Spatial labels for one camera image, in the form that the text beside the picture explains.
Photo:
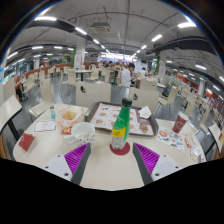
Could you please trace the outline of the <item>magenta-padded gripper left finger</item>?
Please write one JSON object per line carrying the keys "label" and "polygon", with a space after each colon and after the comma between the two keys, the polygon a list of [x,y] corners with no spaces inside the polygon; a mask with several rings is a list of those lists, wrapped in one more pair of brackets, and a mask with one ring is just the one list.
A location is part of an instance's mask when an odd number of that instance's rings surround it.
{"label": "magenta-padded gripper left finger", "polygon": [[86,143],[65,155],[57,154],[43,166],[43,169],[79,185],[90,153],[91,145]]}

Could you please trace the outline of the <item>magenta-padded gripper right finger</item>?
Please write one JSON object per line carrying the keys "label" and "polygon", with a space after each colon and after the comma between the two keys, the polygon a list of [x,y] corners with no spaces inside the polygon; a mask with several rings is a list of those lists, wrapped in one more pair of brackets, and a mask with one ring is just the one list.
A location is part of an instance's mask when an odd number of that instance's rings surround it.
{"label": "magenta-padded gripper right finger", "polygon": [[159,155],[138,143],[133,144],[133,154],[145,185],[182,169],[182,167],[167,154]]}

